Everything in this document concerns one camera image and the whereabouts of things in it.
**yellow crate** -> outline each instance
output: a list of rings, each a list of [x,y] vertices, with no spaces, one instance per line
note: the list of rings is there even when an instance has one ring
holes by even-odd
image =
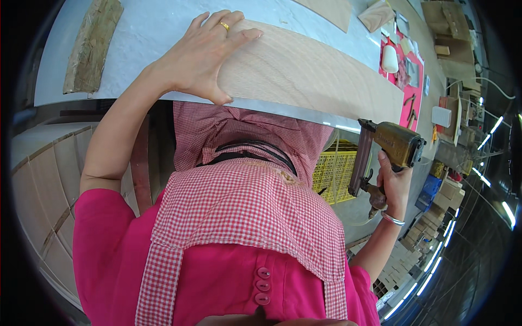
[[[337,202],[354,198],[348,193],[348,185],[357,155],[357,145],[346,139],[340,139],[337,156],[335,155],[335,147],[336,142],[321,153],[312,175],[312,189],[319,192],[326,188],[321,197],[330,205],[335,203],[334,195]],[[336,194],[334,194],[333,180],[335,180]]]

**white table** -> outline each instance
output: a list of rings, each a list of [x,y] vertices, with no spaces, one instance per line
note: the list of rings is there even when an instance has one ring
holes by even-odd
[[[354,57],[377,71],[380,31],[369,33],[357,18],[366,9],[365,0],[350,0],[352,13],[348,33],[292,0],[120,0],[124,10],[107,52],[100,89],[94,94],[62,94],[65,70],[76,35],[91,0],[66,0],[45,44],[34,94],[34,105],[83,99],[117,98],[141,70],[163,55],[185,33],[197,15],[228,8],[241,10],[245,18],[306,35]],[[210,103],[179,92],[164,100]],[[351,119],[291,105],[259,100],[234,99],[234,106],[291,116],[358,132]]]

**silver bangle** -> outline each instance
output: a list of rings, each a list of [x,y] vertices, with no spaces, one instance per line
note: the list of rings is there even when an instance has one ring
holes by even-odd
[[[394,219],[393,217],[391,217],[390,215],[386,214],[385,211],[381,211],[381,215],[383,216],[384,219],[392,222],[393,224],[395,225],[398,225],[398,226],[403,226],[405,224],[404,221],[399,221],[398,219]]]

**pink shirt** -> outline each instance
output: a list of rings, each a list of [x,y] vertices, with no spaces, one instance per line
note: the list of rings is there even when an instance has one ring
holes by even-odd
[[[134,324],[162,197],[139,218],[116,191],[88,190],[76,202],[74,271],[82,307],[93,325]],[[206,316],[253,314],[261,267],[271,271],[267,319],[326,318],[322,281],[295,258],[255,247],[211,244],[184,253],[173,325],[194,325]],[[346,264],[345,286],[348,319],[359,326],[379,324],[368,273]]]

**glue bottle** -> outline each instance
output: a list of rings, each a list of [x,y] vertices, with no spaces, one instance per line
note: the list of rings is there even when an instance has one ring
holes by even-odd
[[[393,47],[392,42],[388,38],[388,43],[383,49],[383,59],[381,61],[382,69],[390,74],[394,74],[399,71],[399,63],[397,62],[397,51]]]

